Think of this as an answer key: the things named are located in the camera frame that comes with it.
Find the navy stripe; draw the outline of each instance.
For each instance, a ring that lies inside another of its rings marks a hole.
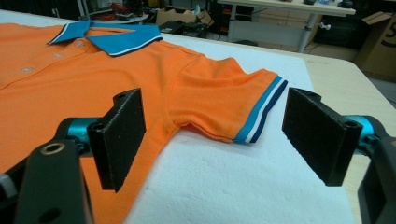
[[[270,102],[268,103],[267,107],[265,107],[264,111],[262,112],[262,120],[260,121],[259,128],[254,133],[250,143],[255,143],[259,138],[260,134],[262,134],[262,129],[264,127],[265,121],[267,120],[268,112],[272,109],[275,105],[276,101],[279,99],[280,95],[282,94],[283,90],[285,90],[286,86],[288,85],[288,81],[284,81],[279,88],[276,90],[274,96],[271,98]]]
[[[144,45],[141,45],[140,47],[137,47],[137,48],[132,48],[132,49],[130,49],[130,50],[127,50],[127,51],[124,51],[124,52],[122,52],[122,53],[108,53],[110,56],[114,56],[114,57],[119,57],[119,56],[122,56],[122,55],[125,55],[125,54],[128,54],[128,53],[131,53],[131,52],[133,52],[133,51],[137,51],[137,50],[139,50],[139,49],[143,49],[144,47],[146,47],[146,46],[148,46],[149,44],[151,44],[152,42],[154,42],[154,41],[157,41],[157,40],[162,40],[163,39],[163,37],[162,36],[157,36],[157,37],[155,37],[154,39],[152,39],[151,41],[149,41],[149,42],[147,42],[146,44],[144,44]]]
[[[258,102],[253,106],[250,111],[250,114],[247,117],[247,121],[244,126],[239,131],[238,135],[235,137],[235,142],[249,142],[248,137],[251,132],[254,132],[254,126],[260,119],[260,110],[263,106],[269,101],[269,97],[274,89],[277,87],[279,82],[282,80],[281,77],[276,76],[276,78],[272,81],[270,86],[264,91]]]
[[[61,32],[59,32],[59,34],[57,34],[55,37],[53,37],[53,39],[51,39],[51,41],[48,43],[49,45],[52,44],[53,41],[55,41],[55,39],[57,39],[63,32],[64,30],[67,28],[68,24],[65,24],[64,27],[62,27]]]

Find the shirt collar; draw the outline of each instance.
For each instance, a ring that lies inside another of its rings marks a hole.
[[[119,28],[133,30],[133,32],[116,35],[87,36],[94,45],[110,56],[121,56],[132,51],[142,49],[155,40],[161,40],[160,30],[157,25],[127,25],[110,24],[94,21],[78,21],[68,23],[49,44],[60,43],[65,40],[85,37],[90,27]]]

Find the table surface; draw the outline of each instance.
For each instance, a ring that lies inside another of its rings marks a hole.
[[[270,7],[284,10],[302,11],[308,13],[316,13],[319,15],[334,15],[345,16],[348,14],[355,14],[355,9],[341,8],[337,4],[340,0],[330,1],[329,5],[321,5],[315,3],[314,5],[304,4],[304,0],[293,0],[292,2],[284,2],[280,0],[219,0],[222,4],[231,4],[238,6],[254,6],[254,7]]]
[[[0,10],[0,22],[13,22],[13,19],[9,19],[9,16],[14,14],[17,16],[21,15]],[[56,23],[55,21],[46,20],[44,17],[37,18],[38,20],[42,20],[42,26]],[[28,18],[19,18],[19,23],[23,23],[23,20],[26,20],[26,22],[29,21]],[[324,104],[342,115],[357,114],[373,116],[382,122],[389,135],[396,136],[396,122],[394,122],[396,110],[355,64],[338,59],[275,49],[263,49],[251,46],[246,46],[246,48],[304,59],[315,92],[322,96],[322,102]],[[368,158],[362,155],[354,155],[344,182],[357,223],[361,223],[357,189],[365,174],[368,163]]]

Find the desk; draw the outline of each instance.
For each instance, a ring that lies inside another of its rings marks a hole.
[[[313,6],[309,6],[304,4],[303,1],[304,0],[294,0],[292,2],[283,2],[280,0],[219,0],[219,3],[233,5],[228,41],[232,42],[234,38],[237,38],[288,45],[298,47],[298,52],[302,53],[318,15],[345,17],[346,15],[355,14],[354,9],[338,7],[337,4],[340,0],[335,2],[330,1],[330,4],[327,6],[317,3]],[[310,16],[304,29],[258,22],[237,21],[235,19],[236,6],[268,7],[299,11],[309,13]]]
[[[35,26],[48,26],[55,24],[65,24],[69,23],[70,21],[49,19],[40,16],[33,16],[30,14],[21,14],[0,10],[0,23],[4,22],[16,22],[19,24]],[[229,48],[251,50],[252,52],[255,51],[256,53],[259,53],[257,51],[261,51],[262,54],[270,53],[272,56],[276,57],[291,56],[291,60],[295,60],[296,58],[304,60],[307,72],[309,73],[312,81],[313,88],[316,93],[322,96],[322,102],[324,104],[328,105],[342,115],[362,114],[376,117],[384,124],[390,135],[396,135],[396,123],[394,122],[394,118],[396,118],[396,110],[353,63],[274,49],[261,49],[250,46],[241,47],[240,45],[235,45],[232,43],[194,39],[186,36],[164,35],[164,38],[170,42],[177,41],[179,43],[183,43],[184,45],[195,43],[201,45],[218,45],[219,47],[228,46]],[[221,54],[220,56],[226,57],[230,55]],[[199,138],[200,141],[208,141],[207,139],[199,137],[198,135],[194,135],[193,137]],[[361,182],[362,176],[365,173],[367,164],[367,158],[360,155],[355,155],[353,157],[352,163],[349,166],[348,174],[344,184],[357,223],[360,223],[360,210],[356,191],[358,185]]]

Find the striped sleeve cuff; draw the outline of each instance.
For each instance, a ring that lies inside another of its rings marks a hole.
[[[246,123],[235,137],[235,142],[255,143],[262,133],[267,114],[279,99],[288,81],[276,77],[251,110]]]

